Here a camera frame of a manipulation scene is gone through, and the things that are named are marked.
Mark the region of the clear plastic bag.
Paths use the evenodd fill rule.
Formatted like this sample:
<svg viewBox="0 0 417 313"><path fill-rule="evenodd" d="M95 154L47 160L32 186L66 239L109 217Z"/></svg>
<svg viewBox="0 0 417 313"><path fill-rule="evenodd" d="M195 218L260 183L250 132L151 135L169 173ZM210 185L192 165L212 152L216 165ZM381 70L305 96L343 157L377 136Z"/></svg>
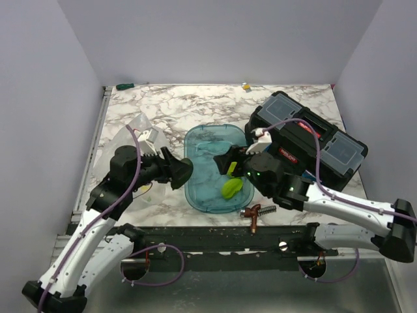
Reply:
<svg viewBox="0 0 417 313"><path fill-rule="evenodd" d="M145 160L146 155L154 155L159 152L161 147L169 147L169 141L164 131L152 125L144 113L133 118L129 122L129 125L135 133L136 140L139 142L142 161ZM97 155L92 172L92 176L95 179L99 180L104 178L110 169L110 160L115 150L123 145L135 145L133 137L126 128L117 131L104 144L101 152ZM137 192L133 193L134 199L128 210L131 212L138 211L162 203L166 187L166 185L157 182L140 187Z"/></svg>

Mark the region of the green fake lime fruit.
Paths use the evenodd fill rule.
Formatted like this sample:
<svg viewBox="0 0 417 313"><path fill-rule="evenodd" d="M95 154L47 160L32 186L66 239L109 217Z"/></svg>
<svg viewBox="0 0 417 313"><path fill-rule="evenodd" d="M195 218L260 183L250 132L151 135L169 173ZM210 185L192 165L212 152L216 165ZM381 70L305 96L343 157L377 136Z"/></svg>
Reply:
<svg viewBox="0 0 417 313"><path fill-rule="evenodd" d="M226 200L233 198L243 186L241 178L232 178L226 181L221 189L222 197Z"/></svg>

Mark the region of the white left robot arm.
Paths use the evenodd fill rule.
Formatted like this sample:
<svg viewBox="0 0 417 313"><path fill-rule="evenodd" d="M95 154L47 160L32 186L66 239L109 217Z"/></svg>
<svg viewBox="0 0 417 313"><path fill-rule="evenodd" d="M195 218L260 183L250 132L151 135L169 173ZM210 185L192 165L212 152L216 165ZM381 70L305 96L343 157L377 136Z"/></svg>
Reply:
<svg viewBox="0 0 417 313"><path fill-rule="evenodd" d="M26 282L23 295L38 312L83 312L87 293L123 258L140 256L144 232L125 224L98 254L102 239L133 201L133 193L154 181L183 186L193 172L192 161L175 158L167 147L141 156L136 147L118 147L109 172L90 193L87 207L53 265L38 279Z"/></svg>

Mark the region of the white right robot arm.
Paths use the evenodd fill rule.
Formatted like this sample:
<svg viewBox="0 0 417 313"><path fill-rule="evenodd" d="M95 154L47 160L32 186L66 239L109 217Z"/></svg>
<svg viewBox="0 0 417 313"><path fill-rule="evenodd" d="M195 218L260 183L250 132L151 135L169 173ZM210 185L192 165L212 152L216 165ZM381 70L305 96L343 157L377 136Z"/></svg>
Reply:
<svg viewBox="0 0 417 313"><path fill-rule="evenodd" d="M286 172L283 162L267 152L247 154L245 148L236 145L213 159L222 175L235 162L233 175L246 177L281 208L319 213L346 222L319 226L315 233L302 236L299 242L303 253L312 256L322 248L363 248L401 263L414 261L416 215L409 201L387 203L346 195Z"/></svg>

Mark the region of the teal transparent plastic tray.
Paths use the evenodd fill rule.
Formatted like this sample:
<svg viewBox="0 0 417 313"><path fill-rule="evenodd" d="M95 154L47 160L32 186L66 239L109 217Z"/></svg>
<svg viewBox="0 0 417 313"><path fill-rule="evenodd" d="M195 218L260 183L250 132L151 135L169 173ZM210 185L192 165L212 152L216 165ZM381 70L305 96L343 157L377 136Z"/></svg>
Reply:
<svg viewBox="0 0 417 313"><path fill-rule="evenodd" d="M189 158L194 171L185 184L188 203L204 213L220 214L238 211L252 201L254 187L247 179L242 189L231 199L224 199L221 189L226 181L232 179L221 175L213 156L222 155L232 145L246 144L244 132L230 124L200 125L191 128L184 139L184 156Z"/></svg>

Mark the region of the small yellow grey brush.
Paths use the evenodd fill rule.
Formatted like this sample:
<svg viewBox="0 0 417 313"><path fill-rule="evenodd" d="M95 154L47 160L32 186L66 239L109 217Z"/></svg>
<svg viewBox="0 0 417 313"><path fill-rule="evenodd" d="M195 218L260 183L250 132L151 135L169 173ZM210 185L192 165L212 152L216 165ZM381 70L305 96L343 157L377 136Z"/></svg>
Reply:
<svg viewBox="0 0 417 313"><path fill-rule="evenodd" d="M250 93L252 91L251 86L247 83L243 83L242 84L242 88L243 90L245 90L245 92Z"/></svg>

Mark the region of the black plastic toolbox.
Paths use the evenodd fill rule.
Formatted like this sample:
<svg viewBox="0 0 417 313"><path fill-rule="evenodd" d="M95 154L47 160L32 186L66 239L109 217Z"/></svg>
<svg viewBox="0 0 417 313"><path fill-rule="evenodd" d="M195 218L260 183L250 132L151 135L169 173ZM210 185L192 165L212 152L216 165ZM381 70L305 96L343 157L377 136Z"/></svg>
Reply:
<svg viewBox="0 0 417 313"><path fill-rule="evenodd" d="M266 151L284 163L286 172L299 176L306 172L315 175L317 151L313 134L316 134L320 146L320 181L333 190L343 190L367 156L367 145L283 91L272 93L250 115L244 127L247 144L253 143L252 131L256 128L294 118L302 119L313 128L309 129L300 121L277 126L269 131L272 143Z"/></svg>

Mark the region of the brown handled small tool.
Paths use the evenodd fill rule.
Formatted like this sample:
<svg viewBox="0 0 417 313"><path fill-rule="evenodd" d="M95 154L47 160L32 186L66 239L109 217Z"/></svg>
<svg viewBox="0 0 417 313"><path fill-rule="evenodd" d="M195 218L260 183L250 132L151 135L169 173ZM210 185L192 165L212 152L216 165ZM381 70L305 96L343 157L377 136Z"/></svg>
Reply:
<svg viewBox="0 0 417 313"><path fill-rule="evenodd" d="M254 205L253 207L246 207L245 209L240 210L240 217L242 218L250 218L250 232L251 234L255 234L257 231L257 219L258 213L261 208L260 204Z"/></svg>

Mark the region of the green handled screwdriver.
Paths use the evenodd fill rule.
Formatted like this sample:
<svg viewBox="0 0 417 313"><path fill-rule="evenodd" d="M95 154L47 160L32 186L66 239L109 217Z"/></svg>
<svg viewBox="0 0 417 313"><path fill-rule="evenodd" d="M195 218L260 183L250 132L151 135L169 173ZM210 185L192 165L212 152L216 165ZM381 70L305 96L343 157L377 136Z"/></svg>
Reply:
<svg viewBox="0 0 417 313"><path fill-rule="evenodd" d="M135 85L133 83L121 83L115 86L116 90L118 91L124 91L127 89L134 88Z"/></svg>

